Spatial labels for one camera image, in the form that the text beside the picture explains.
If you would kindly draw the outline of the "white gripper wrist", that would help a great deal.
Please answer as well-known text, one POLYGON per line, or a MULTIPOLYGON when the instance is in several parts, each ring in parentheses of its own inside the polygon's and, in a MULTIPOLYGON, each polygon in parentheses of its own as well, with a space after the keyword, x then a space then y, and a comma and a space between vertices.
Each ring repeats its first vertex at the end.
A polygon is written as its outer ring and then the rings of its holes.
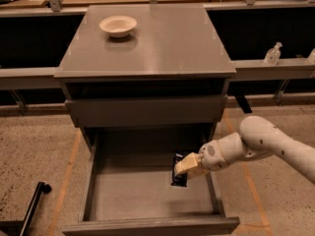
POLYGON ((184 156, 174 166, 175 174, 187 173, 187 178, 193 179, 208 174, 209 170, 223 170, 244 157, 245 144, 240 136, 234 132, 224 138, 212 140, 202 145, 199 154, 203 156, 202 159, 195 152, 184 156))

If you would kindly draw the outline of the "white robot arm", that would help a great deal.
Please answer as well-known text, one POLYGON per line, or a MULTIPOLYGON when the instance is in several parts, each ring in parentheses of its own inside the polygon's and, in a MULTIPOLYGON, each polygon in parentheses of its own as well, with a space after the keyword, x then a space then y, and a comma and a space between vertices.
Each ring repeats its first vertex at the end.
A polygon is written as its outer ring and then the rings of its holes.
POLYGON ((173 182, 185 187, 187 180, 220 171, 238 161, 275 155, 315 183, 315 148, 285 134, 278 126, 259 116, 244 118, 237 132, 203 144, 198 153, 177 153, 173 165, 173 182))

